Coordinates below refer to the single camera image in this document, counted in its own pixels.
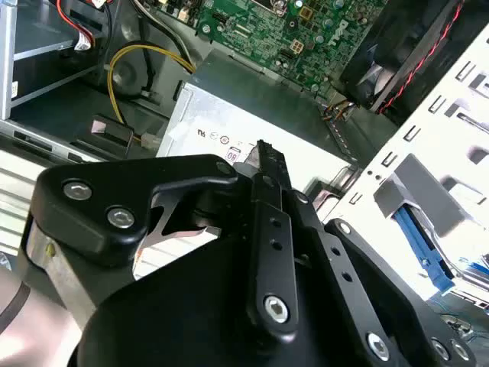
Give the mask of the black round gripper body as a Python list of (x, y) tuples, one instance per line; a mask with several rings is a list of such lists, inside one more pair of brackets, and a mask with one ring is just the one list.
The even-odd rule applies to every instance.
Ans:
[(343, 366), (339, 313), (285, 213), (230, 232), (114, 293), (80, 366)]

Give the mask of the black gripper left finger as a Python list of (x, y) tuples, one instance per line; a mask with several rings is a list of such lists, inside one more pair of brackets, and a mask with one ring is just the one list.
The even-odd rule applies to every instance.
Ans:
[(285, 213), (284, 156), (259, 141), (241, 166), (201, 154), (52, 167), (37, 179), (22, 248), (86, 326), (117, 291), (230, 232)]

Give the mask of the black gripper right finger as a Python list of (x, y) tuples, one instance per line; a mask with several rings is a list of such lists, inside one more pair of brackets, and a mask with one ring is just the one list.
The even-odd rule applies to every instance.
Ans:
[(343, 366), (474, 366), (461, 337), (346, 222), (322, 224), (308, 198), (289, 192), (293, 228), (339, 313)]

